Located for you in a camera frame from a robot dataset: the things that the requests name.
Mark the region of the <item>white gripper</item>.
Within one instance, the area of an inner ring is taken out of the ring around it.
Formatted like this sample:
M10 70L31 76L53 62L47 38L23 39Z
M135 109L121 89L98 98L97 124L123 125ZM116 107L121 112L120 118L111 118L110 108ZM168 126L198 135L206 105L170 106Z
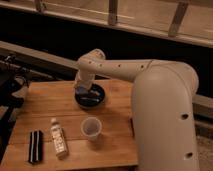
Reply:
M79 70L75 77L75 93L78 95L87 94L95 80L95 75L84 70Z

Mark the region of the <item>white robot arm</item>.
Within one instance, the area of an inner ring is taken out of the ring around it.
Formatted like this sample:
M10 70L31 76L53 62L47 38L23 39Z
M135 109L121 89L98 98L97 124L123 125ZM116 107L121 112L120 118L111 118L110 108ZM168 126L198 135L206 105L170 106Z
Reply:
M94 49L77 61L75 88L89 90L97 75L132 83L131 110L138 171L200 171L193 97L196 71L184 62L108 60Z

